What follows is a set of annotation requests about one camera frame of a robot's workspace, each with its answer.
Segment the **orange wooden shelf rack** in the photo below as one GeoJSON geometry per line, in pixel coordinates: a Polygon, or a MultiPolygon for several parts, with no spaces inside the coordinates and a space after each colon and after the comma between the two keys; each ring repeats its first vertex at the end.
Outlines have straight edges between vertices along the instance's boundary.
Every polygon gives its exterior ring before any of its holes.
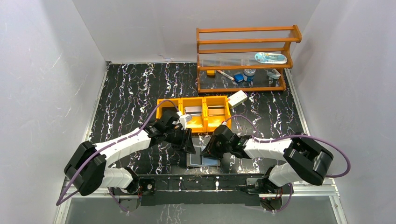
{"type": "Polygon", "coordinates": [[[285,70],[293,67],[290,47],[300,43],[302,33],[298,25],[248,28],[197,28],[197,90],[199,93],[242,91],[283,91],[285,70]],[[258,52],[283,54],[286,64],[264,64],[255,60],[258,52]],[[207,70],[221,70],[230,76],[243,74],[244,69],[256,69],[252,82],[236,83],[216,72],[208,77],[207,70]],[[267,76],[268,70],[281,73],[278,80],[267,76]]]}

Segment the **brown card in tray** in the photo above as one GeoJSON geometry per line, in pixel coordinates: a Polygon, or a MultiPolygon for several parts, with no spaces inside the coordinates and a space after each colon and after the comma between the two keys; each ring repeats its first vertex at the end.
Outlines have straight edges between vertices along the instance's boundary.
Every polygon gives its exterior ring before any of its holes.
{"type": "Polygon", "coordinates": [[[207,112],[208,116],[222,116],[225,115],[225,108],[223,106],[209,106],[207,112]]]}

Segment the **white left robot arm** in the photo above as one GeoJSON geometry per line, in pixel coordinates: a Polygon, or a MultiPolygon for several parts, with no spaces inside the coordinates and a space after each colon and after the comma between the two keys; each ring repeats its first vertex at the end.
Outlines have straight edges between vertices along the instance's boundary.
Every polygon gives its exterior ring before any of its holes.
{"type": "Polygon", "coordinates": [[[195,154],[192,129],[187,127],[191,119],[191,115],[165,111],[161,118],[147,121],[116,139],[96,144],[85,141],[65,166],[64,174],[82,196],[98,188],[120,188],[129,194],[137,193],[143,189],[142,179],[131,168],[111,168],[111,164],[164,141],[176,150],[195,154]]]}

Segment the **small blue box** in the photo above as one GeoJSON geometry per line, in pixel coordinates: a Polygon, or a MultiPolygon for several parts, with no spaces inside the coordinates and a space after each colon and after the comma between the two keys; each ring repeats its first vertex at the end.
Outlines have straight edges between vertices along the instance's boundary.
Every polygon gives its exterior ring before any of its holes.
{"type": "Polygon", "coordinates": [[[241,83],[244,81],[244,77],[241,73],[234,74],[233,78],[236,83],[241,83]]]}

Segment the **green and white box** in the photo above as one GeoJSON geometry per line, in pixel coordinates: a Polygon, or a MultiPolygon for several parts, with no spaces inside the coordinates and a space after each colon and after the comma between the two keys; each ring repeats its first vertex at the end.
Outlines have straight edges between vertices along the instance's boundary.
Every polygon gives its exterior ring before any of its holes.
{"type": "Polygon", "coordinates": [[[242,90],[232,94],[227,98],[228,105],[230,109],[237,107],[238,105],[242,104],[248,98],[247,94],[242,90]]]}

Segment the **teal blister pack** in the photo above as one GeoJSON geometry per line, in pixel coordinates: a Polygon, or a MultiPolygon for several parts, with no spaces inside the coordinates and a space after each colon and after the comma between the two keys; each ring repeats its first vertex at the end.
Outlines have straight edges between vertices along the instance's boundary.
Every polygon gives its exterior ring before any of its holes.
{"type": "Polygon", "coordinates": [[[254,56],[255,60],[264,64],[286,64],[288,59],[283,54],[258,52],[254,56]]]}

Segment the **yellow three-compartment organizer tray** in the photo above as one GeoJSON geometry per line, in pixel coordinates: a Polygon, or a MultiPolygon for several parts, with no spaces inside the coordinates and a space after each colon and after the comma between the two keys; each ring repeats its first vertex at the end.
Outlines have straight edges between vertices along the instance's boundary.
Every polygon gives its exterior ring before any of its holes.
{"type": "Polygon", "coordinates": [[[160,105],[156,110],[156,118],[167,111],[180,111],[184,115],[184,108],[187,106],[201,106],[202,114],[200,116],[192,116],[192,120],[187,123],[187,128],[191,128],[193,133],[212,133],[219,125],[226,122],[226,126],[231,128],[230,108],[227,96],[208,96],[208,97],[191,97],[191,98],[171,98],[168,101],[158,99],[160,105]],[[225,115],[208,116],[207,109],[209,106],[223,106],[225,115]]]}

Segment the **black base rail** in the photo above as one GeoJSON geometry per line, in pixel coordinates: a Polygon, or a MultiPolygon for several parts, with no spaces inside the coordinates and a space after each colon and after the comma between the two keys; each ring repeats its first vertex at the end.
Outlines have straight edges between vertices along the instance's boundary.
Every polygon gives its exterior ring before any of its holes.
{"type": "Polygon", "coordinates": [[[294,190],[289,184],[270,184],[258,174],[140,175],[131,192],[112,187],[111,193],[121,199],[135,196],[141,206],[241,203],[269,210],[281,208],[282,197],[294,190]]]}

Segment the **white marker pen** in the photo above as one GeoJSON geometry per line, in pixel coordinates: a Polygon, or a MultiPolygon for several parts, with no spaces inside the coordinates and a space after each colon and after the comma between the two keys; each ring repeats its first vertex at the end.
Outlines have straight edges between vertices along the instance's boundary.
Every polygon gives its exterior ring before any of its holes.
{"type": "Polygon", "coordinates": [[[235,80],[234,77],[228,75],[227,73],[225,73],[225,72],[223,72],[223,71],[221,71],[221,70],[216,70],[216,71],[217,71],[218,73],[220,73],[221,75],[227,77],[228,79],[232,80],[232,81],[235,80]]]}

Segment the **white jar blue label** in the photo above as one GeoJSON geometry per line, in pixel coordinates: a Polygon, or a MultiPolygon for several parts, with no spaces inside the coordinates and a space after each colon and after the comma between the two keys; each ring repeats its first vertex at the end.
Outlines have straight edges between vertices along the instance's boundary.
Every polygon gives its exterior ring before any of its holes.
{"type": "Polygon", "coordinates": [[[256,73],[256,69],[244,69],[243,80],[245,82],[252,82],[256,73]]]}

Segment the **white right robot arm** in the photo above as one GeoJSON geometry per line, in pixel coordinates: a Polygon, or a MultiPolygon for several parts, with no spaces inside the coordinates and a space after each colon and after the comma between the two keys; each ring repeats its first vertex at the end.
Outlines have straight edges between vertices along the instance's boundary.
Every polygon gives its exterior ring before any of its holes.
{"type": "Polygon", "coordinates": [[[333,154],[306,134],[279,139],[258,139],[252,135],[238,136],[226,125],[218,126],[201,156],[222,159],[225,153],[237,158],[267,158],[283,161],[270,168],[264,182],[272,187],[305,181],[322,185],[333,161],[333,154]]]}

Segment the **small yellow block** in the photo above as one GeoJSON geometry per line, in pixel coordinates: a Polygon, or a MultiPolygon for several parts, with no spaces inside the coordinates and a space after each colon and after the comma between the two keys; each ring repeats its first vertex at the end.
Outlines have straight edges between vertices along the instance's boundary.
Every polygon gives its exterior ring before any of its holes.
{"type": "Polygon", "coordinates": [[[208,77],[215,77],[216,71],[215,70],[207,70],[206,74],[208,77]]]}

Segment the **silver card in tray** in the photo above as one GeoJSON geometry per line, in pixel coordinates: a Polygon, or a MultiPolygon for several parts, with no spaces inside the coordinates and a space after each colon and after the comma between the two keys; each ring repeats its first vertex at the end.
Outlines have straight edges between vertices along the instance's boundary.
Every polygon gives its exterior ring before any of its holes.
{"type": "Polygon", "coordinates": [[[202,114],[201,106],[187,106],[184,108],[185,114],[191,114],[192,116],[200,116],[202,114]]]}

